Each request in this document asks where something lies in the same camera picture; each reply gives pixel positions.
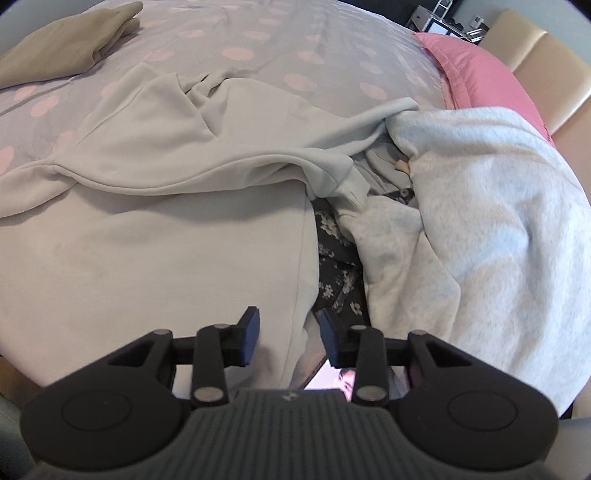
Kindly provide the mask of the white sweatshirt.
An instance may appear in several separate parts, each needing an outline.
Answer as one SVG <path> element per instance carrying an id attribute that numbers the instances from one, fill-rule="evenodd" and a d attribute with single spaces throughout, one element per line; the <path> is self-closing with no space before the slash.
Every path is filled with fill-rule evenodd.
<path id="1" fill-rule="evenodd" d="M 356 213 L 353 160 L 409 98 L 342 117 L 242 73 L 141 64 L 49 157 L 1 178 L 1 352 L 45 386 L 152 330 L 262 319 L 235 386 L 284 387 L 318 296 L 311 202 Z"/>

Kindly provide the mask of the smartphone with lit screen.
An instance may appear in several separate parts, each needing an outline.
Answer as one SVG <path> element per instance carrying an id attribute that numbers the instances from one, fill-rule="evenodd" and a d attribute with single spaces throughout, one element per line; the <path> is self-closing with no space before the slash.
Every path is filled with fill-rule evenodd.
<path id="1" fill-rule="evenodd" d="M 304 390 L 339 390 L 351 401 L 353 397 L 353 386 L 356 381 L 355 368 L 335 368 L 328 359 L 325 359 L 320 368 L 311 379 L 304 384 Z"/>

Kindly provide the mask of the black floral garment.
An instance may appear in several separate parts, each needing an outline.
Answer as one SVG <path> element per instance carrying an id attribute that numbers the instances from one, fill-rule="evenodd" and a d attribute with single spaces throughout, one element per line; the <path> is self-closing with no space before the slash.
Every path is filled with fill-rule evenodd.
<path id="1" fill-rule="evenodd" d="M 312 207 L 320 269 L 312 310 L 328 309 L 346 326 L 361 323 L 403 335 L 405 284 L 419 236 L 413 189 L 372 196 L 359 215 L 341 217 L 327 199 Z"/>

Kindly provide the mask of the grey fleece blanket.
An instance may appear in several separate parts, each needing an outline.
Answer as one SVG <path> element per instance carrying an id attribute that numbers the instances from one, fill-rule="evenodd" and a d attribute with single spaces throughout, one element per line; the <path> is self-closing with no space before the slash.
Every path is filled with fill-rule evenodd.
<path id="1" fill-rule="evenodd" d="M 370 323 L 427 331 L 566 410 L 590 377 L 590 205 L 576 175 L 506 108 L 407 111 L 387 131 L 415 205 L 372 196 L 339 219 Z"/>

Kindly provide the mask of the light grey garment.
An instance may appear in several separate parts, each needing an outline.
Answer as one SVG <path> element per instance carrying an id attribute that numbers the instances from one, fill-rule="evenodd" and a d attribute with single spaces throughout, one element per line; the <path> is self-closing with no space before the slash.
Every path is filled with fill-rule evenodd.
<path id="1" fill-rule="evenodd" d="M 386 136 L 377 139 L 365 151 L 353 155 L 353 162 L 370 185 L 371 195 L 412 197 L 408 158 Z"/>

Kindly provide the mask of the pink pillow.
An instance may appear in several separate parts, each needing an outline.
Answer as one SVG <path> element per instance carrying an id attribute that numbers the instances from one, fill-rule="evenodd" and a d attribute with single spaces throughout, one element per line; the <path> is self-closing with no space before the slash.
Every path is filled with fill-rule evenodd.
<path id="1" fill-rule="evenodd" d="M 520 114 L 552 146 L 542 116 L 512 71 L 477 45 L 442 34 L 418 32 L 416 38 L 445 77 L 449 109 L 504 107 Z"/>

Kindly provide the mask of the polka dot bed cover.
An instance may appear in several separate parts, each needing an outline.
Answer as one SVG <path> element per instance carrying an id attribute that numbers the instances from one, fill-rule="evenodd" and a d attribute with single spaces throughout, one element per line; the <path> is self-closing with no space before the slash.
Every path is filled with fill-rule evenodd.
<path id="1" fill-rule="evenodd" d="M 410 97 L 445 107 L 442 75 L 415 35 L 339 1 L 147 1 L 139 31 L 91 71 L 1 94 L 1 168 L 64 147 L 135 65 L 199 77 L 247 70 L 339 116 Z"/>

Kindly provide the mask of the beige padded headboard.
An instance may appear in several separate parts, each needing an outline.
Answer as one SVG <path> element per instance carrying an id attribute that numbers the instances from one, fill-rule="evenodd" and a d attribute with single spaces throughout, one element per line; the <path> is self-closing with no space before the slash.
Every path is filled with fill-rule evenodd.
<path id="1" fill-rule="evenodd" d="M 523 15 L 502 11 L 480 43 L 516 76 L 537 106 L 559 152 L 590 172 L 590 66 Z"/>

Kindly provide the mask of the white nightstand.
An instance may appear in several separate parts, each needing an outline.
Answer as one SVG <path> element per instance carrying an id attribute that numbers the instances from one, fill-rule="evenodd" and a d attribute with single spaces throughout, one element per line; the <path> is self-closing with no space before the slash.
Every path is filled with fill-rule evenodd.
<path id="1" fill-rule="evenodd" d="M 406 27 L 414 32 L 424 32 L 445 35 L 479 44 L 489 31 L 489 27 L 480 23 L 477 28 L 465 30 L 453 19 L 446 20 L 447 14 L 453 5 L 452 1 L 437 1 L 432 9 L 418 6 L 411 14 Z"/>

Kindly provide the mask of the khaki folded garment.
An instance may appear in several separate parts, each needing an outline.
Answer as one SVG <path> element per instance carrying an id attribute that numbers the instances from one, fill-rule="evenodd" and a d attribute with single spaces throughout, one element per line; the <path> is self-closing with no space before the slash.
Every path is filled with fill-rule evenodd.
<path id="1" fill-rule="evenodd" d="M 140 27 L 143 3 L 71 15 L 32 32 L 1 57 L 1 87 L 83 74 Z"/>

